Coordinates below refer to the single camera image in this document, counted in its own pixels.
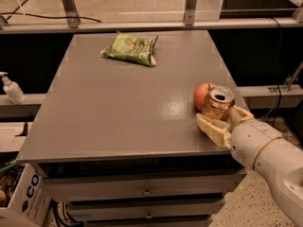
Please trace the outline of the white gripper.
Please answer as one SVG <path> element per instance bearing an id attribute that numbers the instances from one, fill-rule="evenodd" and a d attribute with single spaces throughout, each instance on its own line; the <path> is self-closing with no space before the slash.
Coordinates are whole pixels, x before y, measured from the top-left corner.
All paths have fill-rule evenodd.
<path id="1" fill-rule="evenodd" d="M 274 140 L 282 137 L 282 133 L 269 124 L 254 119 L 254 116 L 241 107 L 230 108 L 228 117 L 230 124 L 212 119 L 204 114 L 196 114 L 196 122 L 201 131 L 220 148 L 231 148 L 233 158 L 246 169 L 252 170 L 259 153 Z"/>

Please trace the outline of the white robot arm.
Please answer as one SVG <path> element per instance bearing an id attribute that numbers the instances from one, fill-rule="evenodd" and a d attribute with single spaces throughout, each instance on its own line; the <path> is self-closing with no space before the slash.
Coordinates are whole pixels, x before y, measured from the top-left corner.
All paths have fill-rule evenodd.
<path id="1" fill-rule="evenodd" d="M 197 125 L 215 145 L 254 170 L 269 186 L 273 200 L 297 226 L 303 227 L 303 150 L 282 133 L 233 106 L 225 121 L 198 113 Z"/>

